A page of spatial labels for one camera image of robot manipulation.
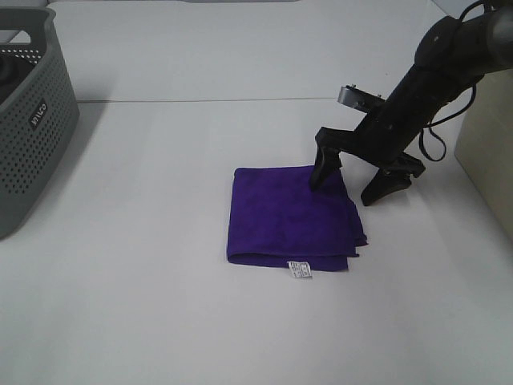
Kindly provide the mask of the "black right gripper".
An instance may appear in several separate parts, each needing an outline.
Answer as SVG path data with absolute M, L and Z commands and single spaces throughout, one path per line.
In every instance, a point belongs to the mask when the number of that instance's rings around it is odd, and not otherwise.
M 325 127 L 319 130 L 309 188 L 319 189 L 340 170 L 340 152 L 381 168 L 362 191 L 364 206 L 409 188 L 410 174 L 418 177 L 425 167 L 405 153 L 406 147 L 441 108 L 476 83 L 475 75 L 457 79 L 413 65 L 385 103 L 367 113 L 353 131 Z

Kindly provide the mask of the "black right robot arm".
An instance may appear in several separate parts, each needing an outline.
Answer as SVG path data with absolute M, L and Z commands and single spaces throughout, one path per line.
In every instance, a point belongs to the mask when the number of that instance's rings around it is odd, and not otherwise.
M 364 112 L 353 130 L 321 128 L 309 187 L 315 191 L 341 168 L 346 152 L 377 168 L 364 188 L 365 206 L 407 189 L 422 175 L 424 164 L 406 148 L 425 130 L 437 125 L 435 116 L 465 90 L 474 91 L 487 74 L 512 67 L 512 3 L 482 1 L 483 14 L 468 19 L 446 16 L 424 35 L 414 63 L 390 95 L 383 99 L 354 85 L 341 88 L 338 102 Z

